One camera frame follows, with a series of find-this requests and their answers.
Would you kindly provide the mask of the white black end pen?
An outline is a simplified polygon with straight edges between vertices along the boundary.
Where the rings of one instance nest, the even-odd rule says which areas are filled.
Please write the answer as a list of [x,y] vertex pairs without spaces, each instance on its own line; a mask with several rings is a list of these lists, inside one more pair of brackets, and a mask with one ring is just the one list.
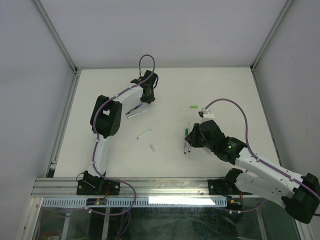
[[[188,134],[190,134],[190,132],[191,132],[191,124],[190,124],[190,122],[188,123]],[[188,153],[190,153],[191,152],[191,145],[190,145],[190,143],[188,143],[188,148],[187,148],[187,150],[188,150]]]

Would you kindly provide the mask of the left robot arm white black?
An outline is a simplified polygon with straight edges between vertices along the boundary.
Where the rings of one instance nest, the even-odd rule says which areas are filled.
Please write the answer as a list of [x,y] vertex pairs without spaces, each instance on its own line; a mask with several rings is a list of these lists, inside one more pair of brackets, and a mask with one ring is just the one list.
[[119,131],[126,103],[155,101],[154,89],[159,76],[147,70],[143,76],[133,79],[129,86],[113,97],[98,96],[90,118],[95,136],[89,167],[83,174],[83,181],[93,194],[100,194],[105,188],[106,162],[113,136]]

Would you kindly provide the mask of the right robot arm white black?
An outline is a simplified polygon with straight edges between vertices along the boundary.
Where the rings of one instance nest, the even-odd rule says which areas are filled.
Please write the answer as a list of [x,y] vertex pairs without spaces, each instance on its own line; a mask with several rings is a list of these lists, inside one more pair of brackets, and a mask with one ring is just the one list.
[[301,175],[258,157],[246,143],[225,136],[214,120],[195,123],[184,139],[234,166],[224,177],[226,192],[260,196],[284,208],[295,220],[311,222],[320,205],[320,182],[315,175]]

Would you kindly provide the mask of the white green end pen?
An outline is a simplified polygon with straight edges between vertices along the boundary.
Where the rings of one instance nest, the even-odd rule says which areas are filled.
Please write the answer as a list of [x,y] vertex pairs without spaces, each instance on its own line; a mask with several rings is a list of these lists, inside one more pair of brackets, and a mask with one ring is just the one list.
[[183,153],[186,155],[187,154],[187,151],[188,151],[188,142],[186,140],[186,137],[185,136],[185,133],[184,133],[184,148],[183,148]]

